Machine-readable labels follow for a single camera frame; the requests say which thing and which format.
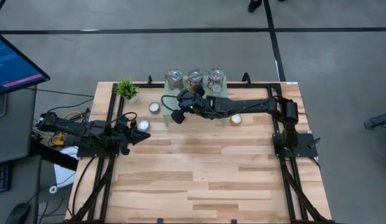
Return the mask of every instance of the keyboard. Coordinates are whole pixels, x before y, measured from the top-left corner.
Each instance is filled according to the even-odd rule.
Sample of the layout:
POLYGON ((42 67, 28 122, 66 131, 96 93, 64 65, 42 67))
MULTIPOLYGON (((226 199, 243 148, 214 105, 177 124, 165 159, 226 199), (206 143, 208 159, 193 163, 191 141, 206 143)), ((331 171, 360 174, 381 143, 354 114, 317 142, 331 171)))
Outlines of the keyboard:
POLYGON ((0 193, 11 188, 11 162, 0 163, 0 193))

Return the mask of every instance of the potted plant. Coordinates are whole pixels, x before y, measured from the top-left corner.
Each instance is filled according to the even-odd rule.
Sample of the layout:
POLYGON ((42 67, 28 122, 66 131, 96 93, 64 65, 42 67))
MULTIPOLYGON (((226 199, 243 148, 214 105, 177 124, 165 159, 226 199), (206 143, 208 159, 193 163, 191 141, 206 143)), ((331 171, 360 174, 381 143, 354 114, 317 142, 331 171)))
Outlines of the potted plant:
POLYGON ((138 100, 138 87, 131 80, 123 80, 118 83, 116 93, 125 97, 130 103, 135 103, 138 100))

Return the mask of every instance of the small succulent plant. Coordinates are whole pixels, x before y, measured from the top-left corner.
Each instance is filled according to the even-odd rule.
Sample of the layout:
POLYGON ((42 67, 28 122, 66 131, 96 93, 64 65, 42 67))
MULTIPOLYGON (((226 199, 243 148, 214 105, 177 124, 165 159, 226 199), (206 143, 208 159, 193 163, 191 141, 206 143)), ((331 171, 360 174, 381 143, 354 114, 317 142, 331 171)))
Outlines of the small succulent plant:
POLYGON ((127 100, 132 99, 138 93, 138 87, 133 85, 131 80, 122 80, 118 83, 116 93, 125 97, 127 100))

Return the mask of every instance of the computer mouse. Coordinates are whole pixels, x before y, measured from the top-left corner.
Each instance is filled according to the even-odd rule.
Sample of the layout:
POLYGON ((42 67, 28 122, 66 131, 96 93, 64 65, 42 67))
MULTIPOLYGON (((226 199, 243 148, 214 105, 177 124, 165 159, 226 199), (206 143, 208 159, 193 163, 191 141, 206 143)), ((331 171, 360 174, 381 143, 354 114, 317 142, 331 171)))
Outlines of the computer mouse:
POLYGON ((7 217, 6 224, 24 224, 29 211, 30 205, 28 203, 16 205, 7 217))

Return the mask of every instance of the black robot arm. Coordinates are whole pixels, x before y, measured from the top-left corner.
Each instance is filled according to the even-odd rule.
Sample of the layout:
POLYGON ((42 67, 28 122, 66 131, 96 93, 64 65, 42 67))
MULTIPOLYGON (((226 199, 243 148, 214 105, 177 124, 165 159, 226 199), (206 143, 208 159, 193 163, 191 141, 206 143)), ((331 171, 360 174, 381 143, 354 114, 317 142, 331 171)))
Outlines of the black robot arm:
POLYGON ((137 129, 135 118, 129 120, 124 115, 115 122, 114 127, 106 121, 77 123, 48 112, 41 114, 37 127, 40 131, 66 134, 65 142, 78 147, 78 157, 115 157, 120 150, 128 155, 129 144, 135 145, 150 137, 149 133, 137 129))
POLYGON ((204 90, 201 86, 196 87, 194 93, 189 90, 182 90, 176 96, 180 108, 172 112, 172 119, 181 124, 185 120, 184 113, 193 113, 207 119, 228 118, 239 113, 268 113, 285 126, 283 131, 284 146, 288 148, 298 147, 298 133, 295 130, 295 125, 298 123, 298 106, 293 100, 273 96, 260 100, 234 101, 218 96, 207 96, 204 99, 203 95, 204 90))

